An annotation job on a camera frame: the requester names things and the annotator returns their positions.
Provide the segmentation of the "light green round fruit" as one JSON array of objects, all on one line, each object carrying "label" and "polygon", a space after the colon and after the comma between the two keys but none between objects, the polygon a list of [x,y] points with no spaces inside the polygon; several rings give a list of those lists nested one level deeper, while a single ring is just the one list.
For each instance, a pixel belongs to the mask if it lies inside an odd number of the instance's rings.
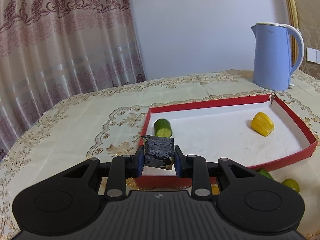
[{"label": "light green round fruit", "polygon": [[293,189],[297,193],[300,193],[300,186],[294,179],[291,179],[291,178],[285,179],[284,181],[281,182],[281,184]]}]

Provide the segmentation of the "gold mirror frame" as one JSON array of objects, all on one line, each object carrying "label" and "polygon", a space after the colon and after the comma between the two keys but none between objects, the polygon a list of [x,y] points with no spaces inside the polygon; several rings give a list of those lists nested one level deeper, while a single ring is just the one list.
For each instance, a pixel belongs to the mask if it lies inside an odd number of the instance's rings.
[{"label": "gold mirror frame", "polygon": [[[299,17],[297,12],[296,0],[285,0],[287,6],[287,12],[289,16],[289,24],[293,27],[299,29]],[[297,59],[297,42],[291,36],[291,54],[292,54],[292,61],[294,62]]]}]

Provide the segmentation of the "green cucumber piece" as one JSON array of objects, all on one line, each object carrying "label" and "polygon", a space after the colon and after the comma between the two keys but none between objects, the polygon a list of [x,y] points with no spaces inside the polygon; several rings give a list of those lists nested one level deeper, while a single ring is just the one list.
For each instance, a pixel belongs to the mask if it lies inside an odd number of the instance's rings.
[{"label": "green cucumber piece", "polygon": [[171,124],[167,119],[158,119],[154,123],[156,137],[170,138],[172,136]]}]

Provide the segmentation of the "pink patterned curtain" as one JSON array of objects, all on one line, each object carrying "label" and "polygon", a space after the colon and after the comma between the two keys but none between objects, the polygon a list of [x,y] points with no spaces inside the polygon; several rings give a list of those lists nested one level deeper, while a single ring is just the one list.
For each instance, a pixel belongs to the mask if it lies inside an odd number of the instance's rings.
[{"label": "pink patterned curtain", "polygon": [[144,80],[129,0],[1,0],[1,155],[60,100]]}]

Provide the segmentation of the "dark square sugarcane piece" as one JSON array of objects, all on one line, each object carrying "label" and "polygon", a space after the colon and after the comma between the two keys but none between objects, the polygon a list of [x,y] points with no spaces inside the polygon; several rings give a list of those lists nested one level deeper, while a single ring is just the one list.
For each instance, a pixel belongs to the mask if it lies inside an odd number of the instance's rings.
[{"label": "dark square sugarcane piece", "polygon": [[173,138],[142,136],[144,140],[144,165],[172,170],[175,159]]}]

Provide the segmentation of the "red shallow box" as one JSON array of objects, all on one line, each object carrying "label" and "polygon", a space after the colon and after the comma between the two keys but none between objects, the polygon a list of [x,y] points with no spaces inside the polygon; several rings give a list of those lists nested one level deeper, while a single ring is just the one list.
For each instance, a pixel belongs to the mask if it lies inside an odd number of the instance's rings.
[{"label": "red shallow box", "polygon": [[[258,112],[274,123],[264,137],[251,129]],[[208,162],[228,158],[254,170],[273,171],[312,156],[317,139],[304,121],[274,94],[244,96],[153,107],[142,135],[154,134],[154,123],[167,119],[174,143],[185,155]]]}]

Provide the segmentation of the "beige embroidered tablecloth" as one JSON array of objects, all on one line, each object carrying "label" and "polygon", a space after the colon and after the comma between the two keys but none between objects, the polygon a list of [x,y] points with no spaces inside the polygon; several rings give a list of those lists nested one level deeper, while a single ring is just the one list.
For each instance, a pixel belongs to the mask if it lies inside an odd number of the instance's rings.
[{"label": "beige embroidered tablecloth", "polygon": [[[98,157],[134,154],[149,107],[268,94],[252,82],[250,70],[187,75],[108,88],[63,99],[29,128],[1,161],[1,239],[19,233],[11,205],[39,181]],[[293,88],[278,92],[318,140],[312,157],[271,172],[296,180],[306,209],[298,231],[319,239],[319,80],[297,70]]]}]

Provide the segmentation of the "white wall switch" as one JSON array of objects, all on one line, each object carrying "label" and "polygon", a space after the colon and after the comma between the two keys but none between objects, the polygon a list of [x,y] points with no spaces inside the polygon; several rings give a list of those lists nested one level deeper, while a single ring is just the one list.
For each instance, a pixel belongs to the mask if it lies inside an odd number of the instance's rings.
[{"label": "white wall switch", "polygon": [[307,48],[306,60],[308,62],[320,64],[320,50],[313,49],[313,48]]}]

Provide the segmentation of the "yellow pepper piece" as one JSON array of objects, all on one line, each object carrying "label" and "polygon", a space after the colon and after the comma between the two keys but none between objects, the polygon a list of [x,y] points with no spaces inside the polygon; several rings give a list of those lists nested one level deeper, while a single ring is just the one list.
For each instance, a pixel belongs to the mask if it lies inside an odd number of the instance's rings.
[{"label": "yellow pepper piece", "polygon": [[211,185],[211,189],[212,189],[212,194],[213,195],[218,195],[220,194],[220,190],[219,187],[215,184],[215,185]]},{"label": "yellow pepper piece", "polygon": [[274,123],[265,113],[258,112],[251,120],[251,129],[266,137],[274,131]]}]

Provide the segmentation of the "dark green lime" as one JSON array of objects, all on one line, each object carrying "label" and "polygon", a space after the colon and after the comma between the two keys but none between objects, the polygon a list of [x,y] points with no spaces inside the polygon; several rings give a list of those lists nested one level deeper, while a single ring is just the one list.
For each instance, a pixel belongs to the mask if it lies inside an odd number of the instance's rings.
[{"label": "dark green lime", "polygon": [[267,172],[264,168],[260,169],[260,170],[258,171],[258,173],[259,173],[260,175],[263,175],[263,176],[265,176],[265,177],[273,180],[273,177],[272,177],[272,176],[270,175],[270,173]]}]

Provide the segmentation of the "blue electric kettle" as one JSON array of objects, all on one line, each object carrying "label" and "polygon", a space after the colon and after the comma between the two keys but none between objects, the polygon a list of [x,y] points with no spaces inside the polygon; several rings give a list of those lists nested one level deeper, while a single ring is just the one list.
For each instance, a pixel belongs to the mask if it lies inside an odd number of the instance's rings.
[{"label": "blue electric kettle", "polygon": [[[302,64],[304,41],[301,32],[288,24],[260,22],[251,27],[255,36],[253,82],[274,91],[287,90],[291,75]],[[295,63],[291,59],[291,40],[298,45]]]}]

